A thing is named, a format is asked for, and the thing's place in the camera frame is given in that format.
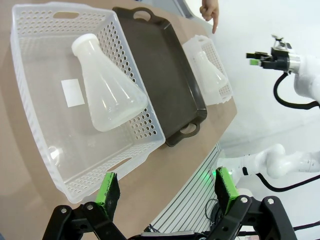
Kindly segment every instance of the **small flask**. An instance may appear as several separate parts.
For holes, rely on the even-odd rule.
[[[216,93],[227,83],[227,78],[209,61],[204,51],[197,52],[194,56],[200,75],[200,89],[203,94]]]
[[[95,129],[100,132],[114,129],[147,107],[146,94],[102,52],[96,35],[78,37],[71,48],[81,64]]]

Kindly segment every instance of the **wooden table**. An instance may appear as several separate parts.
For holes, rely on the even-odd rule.
[[[104,9],[148,7],[172,23],[181,44],[196,34],[206,34],[195,22],[133,0],[75,2]],[[18,91],[10,49],[11,8],[23,3],[28,1],[2,0],[0,9],[0,233],[6,240],[41,239],[54,207],[70,204],[47,172]],[[197,135],[175,147],[161,146],[145,163],[119,181],[121,197],[114,222],[126,237],[140,233],[172,200],[218,142],[233,120],[236,107],[231,99],[209,106],[207,111],[207,119]],[[95,239],[92,235],[85,238]]]

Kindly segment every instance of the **perforated basket wall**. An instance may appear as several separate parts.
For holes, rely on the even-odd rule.
[[[185,44],[183,44],[183,50],[193,71],[197,71],[197,64],[195,63],[193,56],[195,56],[196,53],[200,51],[204,51],[209,61],[213,63],[228,79],[227,73],[224,69],[224,66],[222,65],[215,45],[210,38],[202,35],[196,35]],[[233,96],[233,91],[229,80],[226,86],[219,90],[219,94],[220,97],[218,98],[216,104],[225,103],[226,101],[229,101],[231,99],[231,97]]]
[[[75,18],[55,18],[57,13],[73,13]],[[165,142],[150,101],[141,114],[106,133],[79,132],[72,122],[75,109],[66,110],[60,81],[82,78],[71,44],[86,33],[96,34],[102,51],[147,94],[113,11],[50,2],[15,5],[12,17],[12,59],[27,120],[53,182],[70,202],[99,189],[106,171],[115,166],[112,171],[122,178]],[[83,124],[87,122],[81,114],[87,108],[85,104],[76,109],[77,121]]]

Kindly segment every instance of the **white wall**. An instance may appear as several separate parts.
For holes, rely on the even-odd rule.
[[[199,16],[201,0],[186,0]],[[227,157],[259,152],[281,143],[288,153],[320,150],[320,110],[295,110],[281,106],[273,96],[273,86],[280,71],[250,66],[246,53],[270,53],[271,34],[285,37],[297,53],[320,56],[320,1],[318,0],[219,0],[220,17],[215,35],[216,49],[231,82],[238,114],[220,143]],[[294,76],[285,79],[279,94],[287,101],[310,102],[293,88]],[[315,174],[291,174],[268,181],[285,187]],[[293,226],[320,220],[320,180],[275,194],[256,177],[239,183],[258,199],[280,197]],[[296,232],[299,239],[320,239],[320,227]]]

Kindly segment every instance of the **dark brown tray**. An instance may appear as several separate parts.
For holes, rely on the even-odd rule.
[[[165,136],[173,147],[197,134],[207,109],[184,50],[171,25],[145,7],[114,7],[125,38]],[[134,18],[147,12],[148,21]],[[182,133],[189,124],[195,130]]]

